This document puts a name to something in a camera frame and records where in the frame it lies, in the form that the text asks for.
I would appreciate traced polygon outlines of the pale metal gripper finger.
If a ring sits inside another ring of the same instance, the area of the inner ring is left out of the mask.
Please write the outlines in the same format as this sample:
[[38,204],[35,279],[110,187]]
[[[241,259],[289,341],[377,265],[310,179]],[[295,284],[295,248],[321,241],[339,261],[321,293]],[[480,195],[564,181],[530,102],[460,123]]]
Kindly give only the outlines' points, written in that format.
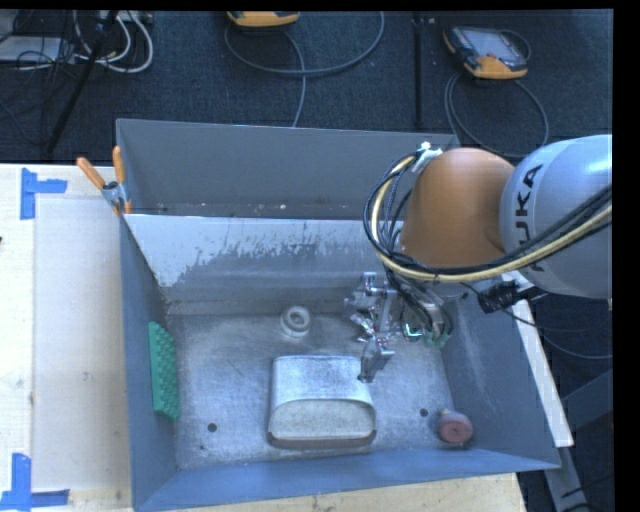
[[373,338],[367,341],[360,358],[358,380],[372,383],[376,373],[383,370],[394,355],[395,351],[384,340]]
[[346,312],[370,312],[388,298],[387,283],[377,272],[363,272],[360,281],[344,299]]

